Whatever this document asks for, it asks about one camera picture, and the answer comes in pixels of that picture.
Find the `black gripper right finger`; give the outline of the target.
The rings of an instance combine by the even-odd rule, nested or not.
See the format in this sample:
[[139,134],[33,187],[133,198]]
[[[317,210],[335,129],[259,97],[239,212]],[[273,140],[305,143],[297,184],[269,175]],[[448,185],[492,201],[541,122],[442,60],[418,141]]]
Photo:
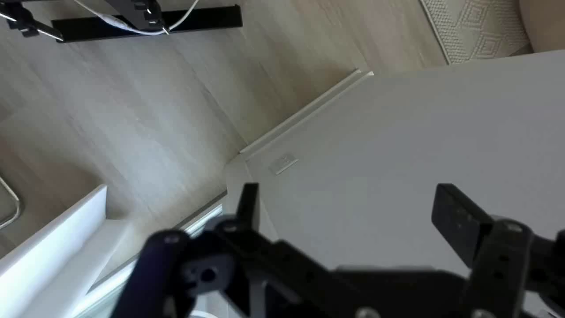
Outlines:
[[437,185],[432,221],[467,267],[493,228],[493,217],[455,184]]

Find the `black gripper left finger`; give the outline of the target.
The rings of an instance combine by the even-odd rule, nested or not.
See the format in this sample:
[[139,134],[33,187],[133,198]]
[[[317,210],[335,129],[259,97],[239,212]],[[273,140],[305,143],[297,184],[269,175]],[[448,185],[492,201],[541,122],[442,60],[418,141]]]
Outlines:
[[237,207],[237,224],[243,230],[257,230],[260,217],[260,185],[246,184],[243,187],[241,201]]

